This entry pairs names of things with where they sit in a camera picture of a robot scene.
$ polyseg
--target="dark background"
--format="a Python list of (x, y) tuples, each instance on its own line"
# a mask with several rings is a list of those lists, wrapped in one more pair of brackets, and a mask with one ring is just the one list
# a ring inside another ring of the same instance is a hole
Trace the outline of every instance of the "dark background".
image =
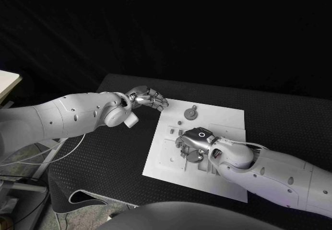
[(94, 92), (107, 73), (332, 99), (329, 15), (318, 3), (0, 0), (9, 99)]

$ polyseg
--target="robotic hand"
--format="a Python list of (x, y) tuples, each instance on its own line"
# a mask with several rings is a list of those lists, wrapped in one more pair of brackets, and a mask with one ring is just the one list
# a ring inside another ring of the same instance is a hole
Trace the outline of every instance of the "robotic hand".
[(156, 90), (139, 86), (126, 94), (71, 94), (41, 105), (0, 110), (0, 162), (42, 140), (77, 137), (123, 122), (133, 127), (139, 118), (132, 110), (142, 104), (162, 111), (168, 100)]
[[(175, 144), (186, 161), (199, 163), (208, 157), (224, 179), (256, 195), (287, 208), (332, 218), (331, 172), (257, 144), (250, 143), (259, 150), (247, 147), (246, 142), (215, 137), (202, 127), (188, 130)], [(188, 147), (197, 150), (185, 153)]]

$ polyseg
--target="black mat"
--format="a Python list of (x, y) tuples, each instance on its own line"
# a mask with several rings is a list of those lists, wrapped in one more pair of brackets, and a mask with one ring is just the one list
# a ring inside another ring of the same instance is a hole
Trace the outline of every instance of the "black mat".
[[(287, 153), (332, 171), (332, 102), (267, 92), (256, 92), (194, 83), (110, 74), (98, 92), (127, 92), (147, 85), (166, 98), (224, 106), (246, 111), (247, 141)], [(149, 107), (134, 110), (140, 122), (127, 128), (100, 127), (85, 135), (77, 151), (49, 169), (54, 210), (69, 212), (100, 201), (68, 199), (78, 190), (134, 205), (160, 201), (188, 201), (234, 210), (285, 229), (332, 229), (332, 219), (282, 207), (248, 193), (248, 203), (212, 195), (142, 175), (159, 112)], [(56, 158), (77, 146), (71, 138)]]

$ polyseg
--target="black fabric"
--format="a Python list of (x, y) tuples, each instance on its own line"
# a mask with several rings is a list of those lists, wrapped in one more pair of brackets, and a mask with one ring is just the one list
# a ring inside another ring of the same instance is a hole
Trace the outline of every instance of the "black fabric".
[(332, 99), (329, 21), (321, 2), (2, 0), (0, 66), (23, 77), (15, 106), (95, 92), (110, 72)]
[[(247, 141), (332, 172), (331, 101), (116, 74), (107, 75), (98, 92), (127, 92), (139, 85), (156, 89), (166, 98), (244, 110)], [(331, 218), (282, 207), (251, 193), (246, 204), (143, 176), (160, 113), (145, 106), (134, 113), (140, 121), (130, 129), (124, 124), (100, 127), (85, 135), (67, 159), (51, 165), (49, 188), (56, 212), (69, 212), (88, 205), (68, 203), (71, 194), (82, 189), (139, 206), (189, 201), (227, 208), (285, 229), (332, 229)], [(74, 149), (81, 138), (65, 142), (58, 158)]]

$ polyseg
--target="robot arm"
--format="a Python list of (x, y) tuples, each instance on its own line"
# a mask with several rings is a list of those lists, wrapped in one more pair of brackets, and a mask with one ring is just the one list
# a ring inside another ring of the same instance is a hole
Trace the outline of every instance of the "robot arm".
[(201, 127), (184, 133), (176, 147), (198, 149), (182, 151), (182, 157), (192, 163), (208, 157), (225, 180), (273, 203), (332, 218), (332, 173), (309, 162), (269, 149), (253, 150)]
[(162, 94), (146, 86), (119, 92), (67, 95), (41, 105), (0, 110), (0, 162), (25, 146), (46, 139), (77, 137), (100, 126), (139, 121), (132, 112), (140, 105), (168, 107)]

